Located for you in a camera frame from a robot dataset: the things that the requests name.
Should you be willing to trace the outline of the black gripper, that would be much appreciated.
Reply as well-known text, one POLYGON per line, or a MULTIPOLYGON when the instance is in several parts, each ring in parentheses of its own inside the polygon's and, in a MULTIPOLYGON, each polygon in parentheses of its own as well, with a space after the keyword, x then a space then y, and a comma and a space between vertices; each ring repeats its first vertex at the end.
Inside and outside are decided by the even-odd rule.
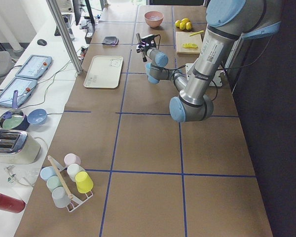
POLYGON ((156 47, 156 35, 150 34, 142 38, 140 34, 136 34, 136 38, 138 41, 136 46, 137 53, 146 53, 150 48, 156 47))

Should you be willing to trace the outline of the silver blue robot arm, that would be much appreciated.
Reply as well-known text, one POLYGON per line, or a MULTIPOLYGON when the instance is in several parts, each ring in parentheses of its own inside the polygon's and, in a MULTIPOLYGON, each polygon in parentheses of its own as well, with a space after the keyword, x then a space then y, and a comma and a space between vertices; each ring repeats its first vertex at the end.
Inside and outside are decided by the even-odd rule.
POLYGON ((199 57, 190 76, 178 69, 167 69, 168 57, 157 49, 154 35, 137 35, 136 51, 142 54, 151 83, 173 82, 179 95, 170 100, 169 110, 177 122, 201 121, 213 113, 213 102, 205 94, 225 54, 240 37, 259 39, 279 31, 282 0, 212 0, 206 10, 207 28, 199 57))

